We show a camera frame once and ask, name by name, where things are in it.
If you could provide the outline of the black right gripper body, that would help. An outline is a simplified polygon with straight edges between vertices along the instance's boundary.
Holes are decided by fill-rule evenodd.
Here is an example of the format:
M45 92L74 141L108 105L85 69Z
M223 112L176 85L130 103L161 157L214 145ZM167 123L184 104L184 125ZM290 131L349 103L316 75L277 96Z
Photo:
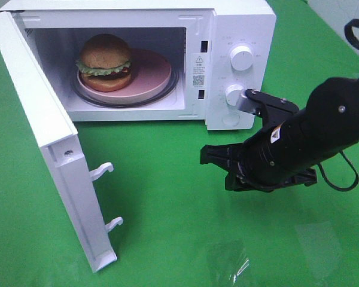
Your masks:
M278 188L316 184L313 159L305 151L300 127L278 125L248 146L242 155L243 176L237 191L273 191Z

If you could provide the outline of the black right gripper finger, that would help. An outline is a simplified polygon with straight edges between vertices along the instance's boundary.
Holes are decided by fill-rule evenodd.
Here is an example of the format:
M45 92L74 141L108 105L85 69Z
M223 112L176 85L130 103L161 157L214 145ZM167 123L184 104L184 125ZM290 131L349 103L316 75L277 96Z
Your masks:
M225 190L227 191L249 191L251 190L251 185L242 182L241 178L237 177L233 173L228 173L225 177Z
M205 145L200 150L200 164L214 164L230 173L242 173L243 144Z

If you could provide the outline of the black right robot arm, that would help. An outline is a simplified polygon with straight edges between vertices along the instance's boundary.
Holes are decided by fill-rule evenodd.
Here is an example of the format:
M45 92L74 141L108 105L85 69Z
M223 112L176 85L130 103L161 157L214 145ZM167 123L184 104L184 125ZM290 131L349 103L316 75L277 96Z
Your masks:
M359 142L359 78L329 78L303 109L256 90L241 93L238 109L262 119L262 128L242 143L205 145L202 164L227 172L230 191L278 188L317 181L314 165Z

